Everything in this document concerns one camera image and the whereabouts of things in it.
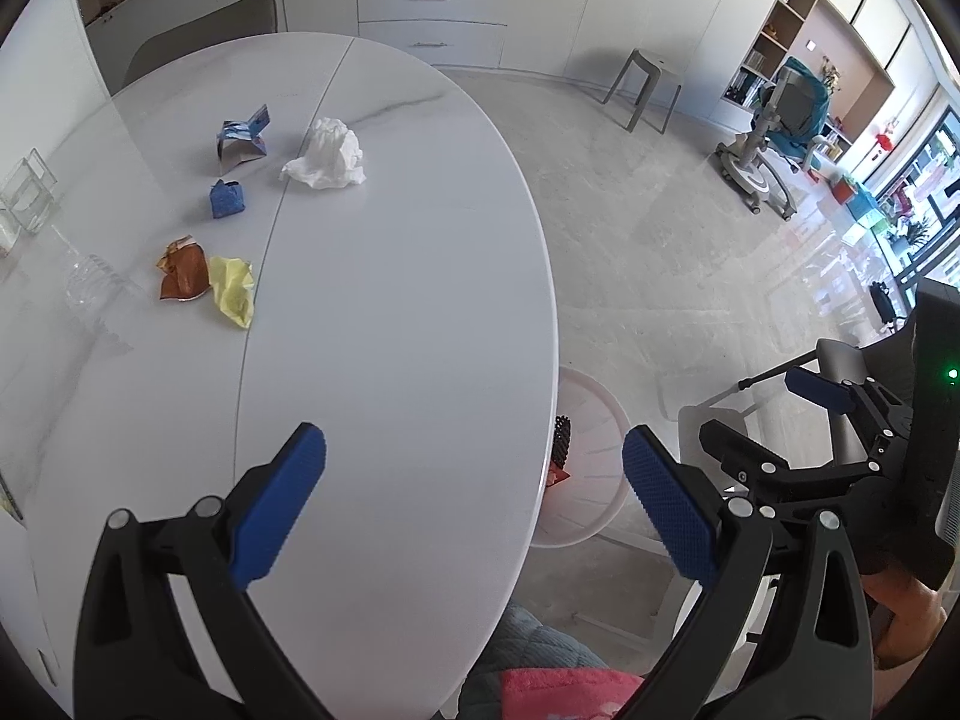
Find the person's right hand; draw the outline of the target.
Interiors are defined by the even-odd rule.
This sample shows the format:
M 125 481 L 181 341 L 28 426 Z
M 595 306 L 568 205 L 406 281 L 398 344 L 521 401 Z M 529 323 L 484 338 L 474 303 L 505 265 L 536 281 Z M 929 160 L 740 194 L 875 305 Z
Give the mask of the person's right hand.
M 892 615 L 875 644 L 875 664 L 891 670 L 923 655 L 947 619 L 939 593 L 898 564 L 890 564 L 878 574 L 863 575 L 861 583 L 866 595 Z

